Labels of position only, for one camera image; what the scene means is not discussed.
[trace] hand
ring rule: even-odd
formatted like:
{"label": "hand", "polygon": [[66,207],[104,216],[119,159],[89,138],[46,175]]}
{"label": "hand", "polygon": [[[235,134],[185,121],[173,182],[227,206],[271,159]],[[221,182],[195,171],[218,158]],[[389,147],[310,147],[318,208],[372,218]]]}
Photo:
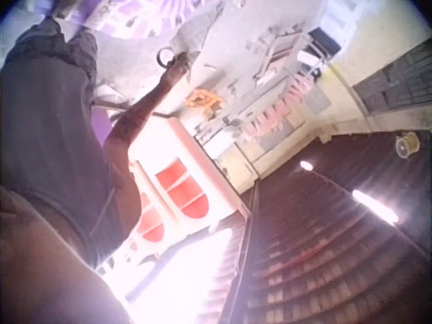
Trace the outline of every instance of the hand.
{"label": "hand", "polygon": [[172,88],[183,78],[189,69],[188,54],[186,52],[180,53],[175,57],[174,63],[162,74],[160,83]]}

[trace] person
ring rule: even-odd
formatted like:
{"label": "person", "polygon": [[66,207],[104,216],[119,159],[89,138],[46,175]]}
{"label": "person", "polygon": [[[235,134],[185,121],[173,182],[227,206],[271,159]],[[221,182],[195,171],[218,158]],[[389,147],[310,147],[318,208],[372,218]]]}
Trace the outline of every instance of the person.
{"label": "person", "polygon": [[47,17],[1,70],[2,323],[129,323],[93,270],[138,223],[128,149],[188,63],[178,55],[101,147],[90,124],[96,56],[87,29],[65,42]]}

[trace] ceiling light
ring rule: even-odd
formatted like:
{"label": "ceiling light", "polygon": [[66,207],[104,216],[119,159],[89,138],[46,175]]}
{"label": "ceiling light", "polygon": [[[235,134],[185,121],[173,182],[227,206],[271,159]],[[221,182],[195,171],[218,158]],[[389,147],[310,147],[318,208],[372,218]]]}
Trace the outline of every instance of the ceiling light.
{"label": "ceiling light", "polygon": [[389,207],[384,206],[379,201],[371,198],[367,194],[364,194],[358,190],[354,190],[352,192],[352,196],[364,206],[372,210],[378,217],[388,222],[390,225],[394,225],[394,223],[399,221],[399,217],[394,211],[392,211]]}
{"label": "ceiling light", "polygon": [[313,166],[309,162],[306,162],[306,161],[301,161],[300,166],[303,169],[305,169],[306,171],[312,171],[313,170]]}

